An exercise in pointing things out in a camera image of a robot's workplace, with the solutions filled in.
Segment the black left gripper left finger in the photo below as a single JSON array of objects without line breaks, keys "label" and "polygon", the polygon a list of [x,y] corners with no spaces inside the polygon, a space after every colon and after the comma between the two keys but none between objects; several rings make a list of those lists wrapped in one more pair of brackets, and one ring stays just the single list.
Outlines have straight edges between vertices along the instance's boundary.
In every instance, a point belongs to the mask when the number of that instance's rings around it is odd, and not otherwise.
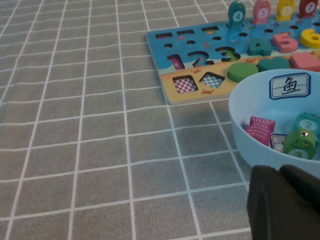
[{"label": "black left gripper left finger", "polygon": [[254,240],[320,238],[320,213],[270,166],[252,168],[247,213]]}]

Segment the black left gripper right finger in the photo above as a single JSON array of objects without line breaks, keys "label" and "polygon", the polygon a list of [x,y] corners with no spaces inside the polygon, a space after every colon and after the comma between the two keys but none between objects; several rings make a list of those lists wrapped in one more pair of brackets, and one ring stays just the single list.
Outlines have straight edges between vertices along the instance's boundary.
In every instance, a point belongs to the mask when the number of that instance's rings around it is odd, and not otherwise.
[{"label": "black left gripper right finger", "polygon": [[289,164],[281,166],[279,172],[299,195],[307,200],[316,212],[320,213],[320,179]]}]

